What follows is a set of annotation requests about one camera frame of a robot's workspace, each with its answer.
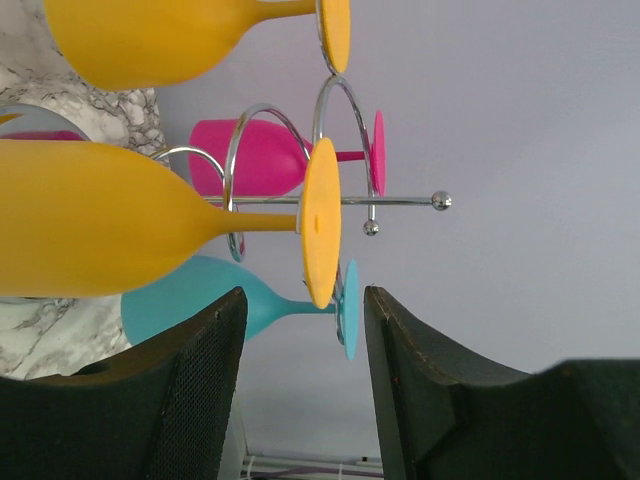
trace yellow wine glass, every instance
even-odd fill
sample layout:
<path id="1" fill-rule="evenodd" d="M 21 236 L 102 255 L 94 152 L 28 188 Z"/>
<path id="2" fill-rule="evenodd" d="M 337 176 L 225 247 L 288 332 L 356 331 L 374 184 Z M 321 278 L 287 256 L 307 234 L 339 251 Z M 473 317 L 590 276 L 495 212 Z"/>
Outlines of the yellow wine glass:
<path id="1" fill-rule="evenodd" d="M 62 54 L 104 90 L 182 83 L 222 61 L 255 24 L 317 14 L 323 54 L 343 73 L 351 45 L 350 0 L 44 0 Z"/>
<path id="2" fill-rule="evenodd" d="M 0 140 L 0 204 L 0 296 L 123 293 L 219 235 L 298 231 L 311 300 L 318 308 L 331 300 L 341 207 L 328 138 L 314 149 L 298 215 L 225 211 L 149 157 L 76 141 Z"/>

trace teal wine glass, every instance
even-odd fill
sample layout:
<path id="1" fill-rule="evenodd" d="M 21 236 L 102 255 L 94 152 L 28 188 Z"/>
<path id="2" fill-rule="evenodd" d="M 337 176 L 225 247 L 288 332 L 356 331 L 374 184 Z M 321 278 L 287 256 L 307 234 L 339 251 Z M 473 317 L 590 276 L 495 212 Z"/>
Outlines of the teal wine glass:
<path id="1" fill-rule="evenodd" d="M 242 287 L 249 304 L 245 341 L 287 315 L 334 314 L 338 339 L 347 358 L 353 360 L 360 321 L 358 283 L 358 268 L 351 260 L 338 298 L 327 308 L 319 309 L 311 302 L 281 297 L 238 264 L 195 255 L 160 280 L 123 294 L 122 324 L 129 342 L 137 345 L 191 318 L 229 290 Z"/>

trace metal rod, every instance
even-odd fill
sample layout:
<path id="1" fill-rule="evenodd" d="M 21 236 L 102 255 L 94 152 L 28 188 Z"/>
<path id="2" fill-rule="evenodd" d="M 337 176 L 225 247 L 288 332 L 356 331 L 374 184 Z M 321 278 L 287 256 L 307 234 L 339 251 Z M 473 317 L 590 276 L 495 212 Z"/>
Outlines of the metal rod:
<path id="1" fill-rule="evenodd" d="M 202 197 L 209 203 L 220 204 L 223 198 L 220 196 Z M 245 205 L 297 205 L 300 197 L 234 197 L 234 203 Z M 342 205 L 393 205 L 393 206 L 433 206 L 436 210 L 443 211 L 453 203 L 451 195 L 447 192 L 436 192 L 431 197 L 342 197 Z"/>

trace yellow glass base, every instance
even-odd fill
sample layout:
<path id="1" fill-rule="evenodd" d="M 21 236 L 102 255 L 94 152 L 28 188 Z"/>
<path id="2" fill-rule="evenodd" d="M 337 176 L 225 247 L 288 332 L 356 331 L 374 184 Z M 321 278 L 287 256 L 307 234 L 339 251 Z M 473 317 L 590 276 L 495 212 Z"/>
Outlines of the yellow glass base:
<path id="1" fill-rule="evenodd" d="M 300 199 L 300 234 L 311 301 L 326 308 L 336 281 L 342 235 L 340 172 L 333 143 L 326 137 L 313 147 L 307 166 Z"/>
<path id="2" fill-rule="evenodd" d="M 343 74 L 351 51 L 350 0 L 318 0 L 324 48 L 335 73 Z"/>

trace metal ball end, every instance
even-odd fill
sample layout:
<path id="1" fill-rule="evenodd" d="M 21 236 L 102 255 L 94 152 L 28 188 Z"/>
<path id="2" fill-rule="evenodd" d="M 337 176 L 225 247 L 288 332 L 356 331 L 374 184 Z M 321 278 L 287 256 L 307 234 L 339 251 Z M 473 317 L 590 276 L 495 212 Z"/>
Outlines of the metal ball end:
<path id="1" fill-rule="evenodd" d="M 447 192 L 440 191 L 433 194 L 431 202 L 433 208 L 439 212 L 444 212 L 453 204 L 453 199 Z"/>
<path id="2" fill-rule="evenodd" d="M 338 325 L 338 329 L 336 330 L 336 336 L 338 337 L 338 342 L 340 345 L 344 345 L 344 335 L 342 335 L 342 328 Z"/>
<path id="3" fill-rule="evenodd" d="M 380 225 L 375 220 L 367 220 L 362 229 L 367 236 L 373 237 L 380 231 Z"/>
<path id="4" fill-rule="evenodd" d="M 227 235 L 227 244 L 229 245 L 229 251 L 231 257 L 237 262 L 242 263 L 244 261 L 245 245 L 244 245 L 244 233 L 236 232 Z"/>

